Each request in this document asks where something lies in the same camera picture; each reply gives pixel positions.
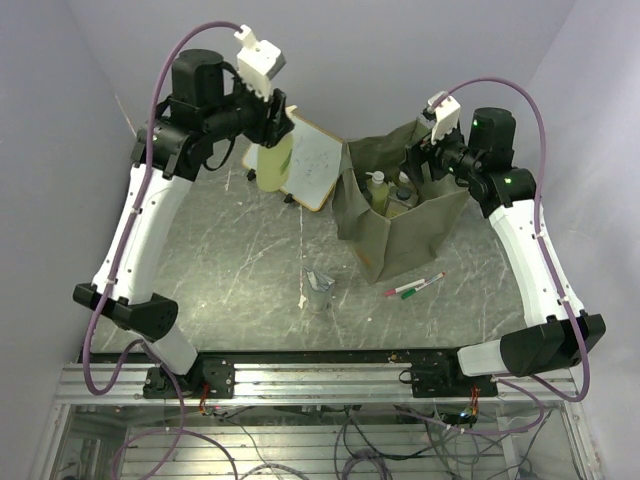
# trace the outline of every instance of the connector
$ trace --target connector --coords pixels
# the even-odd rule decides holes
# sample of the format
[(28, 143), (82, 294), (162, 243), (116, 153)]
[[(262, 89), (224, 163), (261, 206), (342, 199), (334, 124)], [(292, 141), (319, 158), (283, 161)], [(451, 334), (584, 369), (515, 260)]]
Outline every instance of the connector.
[(427, 101), (427, 111), (436, 115), (436, 124), (431, 130), (432, 145), (435, 145), (437, 141), (442, 140), (445, 135), (451, 133), (458, 125), (458, 119), (460, 118), (460, 104), (451, 95), (448, 95), (435, 109), (431, 108), (431, 105), (444, 93), (440, 92)]
[(242, 45), (237, 57), (238, 74), (257, 97), (267, 101), (271, 97), (271, 80), (286, 63), (282, 51), (268, 40), (258, 41), (246, 25), (234, 36)]

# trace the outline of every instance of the green marker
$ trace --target green marker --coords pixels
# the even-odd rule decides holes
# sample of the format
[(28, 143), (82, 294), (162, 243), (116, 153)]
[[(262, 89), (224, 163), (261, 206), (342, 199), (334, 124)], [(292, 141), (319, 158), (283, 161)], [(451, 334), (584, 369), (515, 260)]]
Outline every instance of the green marker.
[(413, 295), (414, 293), (422, 290), (424, 287), (428, 287), (429, 285), (431, 285), (432, 283), (440, 280), (442, 277), (444, 277), (444, 272), (440, 272), (438, 275), (436, 275), (435, 277), (427, 280), (426, 282), (424, 282), (422, 285), (420, 285), (419, 287), (415, 287), (412, 288), (411, 290), (407, 290), (406, 292), (404, 292), (401, 295), (401, 298), (403, 300), (406, 300), (407, 298), (409, 298), (411, 295)]

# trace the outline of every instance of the white bottle cap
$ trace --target white bottle cap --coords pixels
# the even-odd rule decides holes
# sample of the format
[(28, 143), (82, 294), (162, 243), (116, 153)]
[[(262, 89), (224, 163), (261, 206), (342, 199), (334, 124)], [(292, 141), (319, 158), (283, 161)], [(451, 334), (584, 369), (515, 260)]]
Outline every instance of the white bottle cap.
[(371, 174), (371, 181), (374, 185), (382, 185), (384, 183), (384, 173), (380, 170)]

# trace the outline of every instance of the marker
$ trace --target marker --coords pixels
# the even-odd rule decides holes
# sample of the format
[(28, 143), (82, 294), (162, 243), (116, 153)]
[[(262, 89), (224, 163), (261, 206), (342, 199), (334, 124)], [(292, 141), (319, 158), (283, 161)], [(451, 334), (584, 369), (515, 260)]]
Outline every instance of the marker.
[(444, 272), (440, 272), (438, 275), (436, 275), (435, 277), (427, 280), (426, 282), (424, 282), (422, 285), (412, 288), (410, 290), (407, 290), (406, 292), (404, 292), (402, 294), (402, 299), (406, 300), (407, 298), (409, 298), (411, 295), (413, 295), (416, 292), (419, 292), (420, 290), (422, 290), (424, 287), (428, 287), (429, 285), (431, 285), (432, 283), (440, 280), (442, 277), (444, 277)]
[(401, 287), (392, 288), (391, 290), (387, 290), (386, 292), (384, 292), (384, 296), (385, 297), (390, 297), (391, 295), (395, 295), (396, 293), (405, 292), (405, 291), (409, 290), (410, 288), (419, 287), (420, 285), (422, 285), (426, 281), (427, 281), (426, 278), (421, 278), (420, 280), (416, 280), (415, 282), (407, 283), (406, 285), (403, 285)]

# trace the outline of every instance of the table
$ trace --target table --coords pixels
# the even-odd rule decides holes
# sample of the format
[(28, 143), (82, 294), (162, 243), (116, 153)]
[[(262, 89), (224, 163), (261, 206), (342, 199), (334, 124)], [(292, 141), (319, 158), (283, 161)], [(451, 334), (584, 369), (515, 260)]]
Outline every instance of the table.
[[(432, 263), (370, 286), (320, 212), (283, 203), (248, 182), (238, 139), (227, 167), (202, 171), (178, 210), (156, 274), (156, 292), (178, 302), (178, 323), (201, 350), (451, 347), (525, 326), (515, 278), (497, 235), (470, 200)], [(221, 156), (225, 146), (218, 149)], [(300, 308), (302, 265), (336, 280), (333, 305)], [(407, 300), (382, 292), (440, 271)], [(131, 341), (100, 322), (94, 352)]]

